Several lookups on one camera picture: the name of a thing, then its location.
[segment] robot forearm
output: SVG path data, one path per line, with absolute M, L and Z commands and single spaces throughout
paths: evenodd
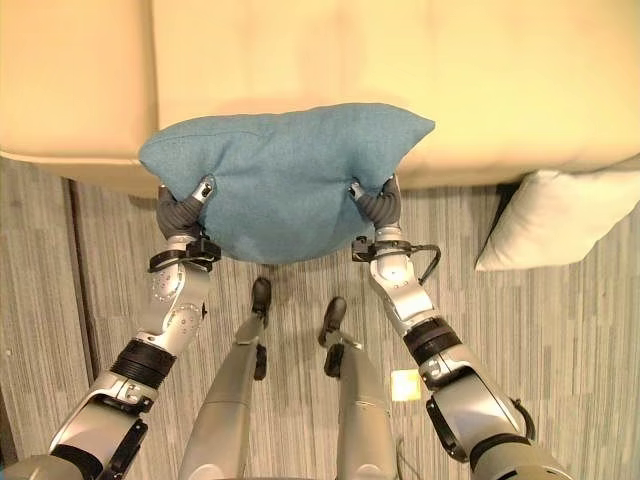
M 151 301 L 138 334 L 65 420 L 49 456 L 10 467 L 5 471 L 8 479 L 68 480 L 74 478 L 70 472 L 79 472 L 76 477 L 83 479 L 100 475 L 101 480 L 126 475 L 147 431 L 140 414 L 151 409 L 158 387 L 205 315 L 208 272 L 220 251 L 191 224 L 211 191 L 205 179 L 187 200 L 171 203 L 161 190 L 158 223 L 167 247 L 150 260 Z
M 410 258 L 415 249 L 397 222 L 399 208 L 392 221 L 385 222 L 378 213 L 393 209 L 375 205 L 394 198 L 397 203 L 394 183 L 393 178 L 387 182 L 377 199 L 352 186 L 361 211 L 376 224 L 375 241 L 359 237 L 352 253 L 354 260 L 369 262 L 373 288 L 432 392 L 427 412 L 444 449 L 457 461 L 470 461 L 472 478 L 478 480 L 570 479 L 551 455 L 532 443 L 535 427 L 529 414 L 497 385 L 418 282 Z

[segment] leather couch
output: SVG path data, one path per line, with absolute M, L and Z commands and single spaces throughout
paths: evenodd
M 0 0 L 0 154 L 138 196 L 188 118 L 385 102 L 436 121 L 404 188 L 640 152 L 637 0 Z

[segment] wooden floor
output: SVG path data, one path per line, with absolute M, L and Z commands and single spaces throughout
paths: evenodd
M 1 387 L 23 458 L 45 451 L 92 375 L 135 332 L 147 301 L 145 266 L 163 241 L 152 202 L 86 185 L 70 191 L 24 164 L 0 168 Z M 403 205 L 409 238 L 443 248 L 427 291 L 506 391 L 530 408 L 542 445 L 576 479 L 640 478 L 640 208 L 579 264 L 480 274 L 473 264 L 497 205 L 493 189 L 408 193 Z M 334 295 L 347 299 L 346 329 L 365 344 L 387 389 L 391 370 L 414 367 L 365 266 L 351 263 L 348 251 L 282 267 L 223 260 L 211 275 L 209 319 L 161 387 L 128 478 L 175 478 L 259 274 L 271 279 L 274 303 L 268 375 L 254 387 L 247 476 L 335 478 L 338 389 L 322 372 L 315 340 Z M 421 401 L 392 405 L 409 464 L 401 464 L 404 478 L 467 479 L 468 466 L 442 451 L 425 401 L 423 392 Z

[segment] teal cushion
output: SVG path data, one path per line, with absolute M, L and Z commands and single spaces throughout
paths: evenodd
M 226 255 L 290 263 L 330 253 L 365 231 L 349 185 L 357 178 L 380 191 L 433 128 L 384 104 L 203 117 L 153 135 L 140 160 L 179 200 L 205 175 L 215 177 L 200 221 Z

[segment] black rubber band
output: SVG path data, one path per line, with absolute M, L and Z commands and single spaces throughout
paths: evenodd
M 72 447 L 71 445 L 56 445 L 51 455 L 73 463 L 78 470 L 80 470 L 80 474 L 84 480 L 94 480 L 102 473 L 100 460 L 89 452 L 77 447 Z
M 453 329 L 440 317 L 416 325 L 403 340 L 418 365 L 422 365 L 443 350 L 462 343 Z
M 140 340 L 131 340 L 111 367 L 113 373 L 157 389 L 176 357 Z

